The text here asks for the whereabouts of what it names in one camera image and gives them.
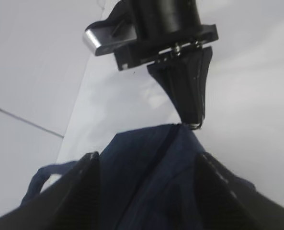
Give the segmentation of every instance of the tile grout line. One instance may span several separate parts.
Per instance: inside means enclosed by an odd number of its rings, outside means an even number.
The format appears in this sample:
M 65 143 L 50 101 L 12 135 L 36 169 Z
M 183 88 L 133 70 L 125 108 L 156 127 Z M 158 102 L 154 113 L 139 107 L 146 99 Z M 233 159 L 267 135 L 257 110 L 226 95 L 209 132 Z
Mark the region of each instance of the tile grout line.
M 30 122 L 30 121 L 27 121 L 27 120 L 25 120 L 25 119 L 23 119 L 23 118 L 21 118 L 21 117 L 19 117 L 19 116 L 16 116 L 16 115 L 14 115 L 14 114 L 11 114 L 10 112 L 7 112 L 7 111 L 5 111 L 5 110 L 3 110 L 3 109 L 1 109 L 1 108 L 0 108 L 0 113 L 3 113 L 3 114 L 5 114 L 5 115 L 7 115 L 7 116 L 10 116 L 10 117 L 16 119 L 16 120 L 19 120 L 19 121 L 24 122 L 24 123 L 26 123 L 26 124 L 28 124 L 28 125 L 31 125 L 31 126 L 37 128 L 37 129 L 40 129 L 40 130 L 42 130 L 42 131 L 44 131 L 44 132 L 46 132 L 46 133 L 49 133 L 49 134 L 51 134 L 51 135 L 54 135 L 54 136 L 58 137 L 58 138 L 62 138 L 62 139 L 64 138 L 64 136 L 61 135 L 61 134 L 58 134 L 58 133 L 56 133 L 56 132 L 54 132 L 54 131 L 52 131 L 52 130 L 46 129 L 46 128 L 41 127 L 41 126 L 39 126 L 39 125 L 37 125 L 37 124 L 35 124 L 35 123 L 32 123 L 32 122 Z

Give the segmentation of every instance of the white table surface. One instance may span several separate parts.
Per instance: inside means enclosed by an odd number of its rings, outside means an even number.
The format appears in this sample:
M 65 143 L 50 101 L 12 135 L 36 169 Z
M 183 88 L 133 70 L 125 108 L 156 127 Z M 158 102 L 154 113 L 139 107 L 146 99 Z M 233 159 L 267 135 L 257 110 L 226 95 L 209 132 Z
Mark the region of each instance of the white table surface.
M 103 17 L 113 4 L 106 2 Z M 198 5 L 220 40 L 212 44 L 206 120 L 195 133 L 207 151 L 284 206 L 284 0 Z M 113 55 L 91 56 L 57 161 L 102 151 L 118 132 L 179 121 L 146 66 L 118 72 Z

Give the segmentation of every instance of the black cylindrical mount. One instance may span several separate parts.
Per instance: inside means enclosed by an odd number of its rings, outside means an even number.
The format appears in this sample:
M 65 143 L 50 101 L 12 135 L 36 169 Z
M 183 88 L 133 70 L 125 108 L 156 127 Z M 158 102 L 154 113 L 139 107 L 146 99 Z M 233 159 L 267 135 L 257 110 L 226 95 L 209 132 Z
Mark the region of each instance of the black cylindrical mount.
M 200 25 L 196 0 L 136 0 L 134 11 L 144 39 L 155 39 L 172 32 Z

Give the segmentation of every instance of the blue cloth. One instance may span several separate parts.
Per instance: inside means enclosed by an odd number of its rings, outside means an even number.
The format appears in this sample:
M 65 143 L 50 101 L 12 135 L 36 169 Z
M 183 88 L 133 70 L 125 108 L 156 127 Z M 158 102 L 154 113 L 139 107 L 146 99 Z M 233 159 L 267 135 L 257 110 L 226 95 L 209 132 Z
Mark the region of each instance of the blue cloth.
M 149 172 L 161 152 L 164 156 Z M 192 178 L 195 158 L 203 152 L 183 125 L 116 135 L 100 155 L 100 229 L 202 229 Z
M 43 185 L 50 178 L 51 175 L 65 175 L 70 169 L 72 169 L 72 167 L 74 167 L 76 163 L 76 161 L 72 161 L 65 164 L 52 164 L 40 168 L 37 173 L 32 177 L 27 193 L 22 200 L 21 206 L 35 198 L 38 194 L 40 194 Z

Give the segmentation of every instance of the blue garment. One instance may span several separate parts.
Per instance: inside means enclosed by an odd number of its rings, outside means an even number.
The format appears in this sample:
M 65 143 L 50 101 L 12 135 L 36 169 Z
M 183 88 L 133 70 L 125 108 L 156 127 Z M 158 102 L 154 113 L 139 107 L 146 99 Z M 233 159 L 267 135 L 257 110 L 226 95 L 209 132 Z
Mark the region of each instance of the blue garment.
M 203 152 L 183 125 L 116 135 L 100 155 L 100 229 L 201 230 L 192 178 L 195 158 Z

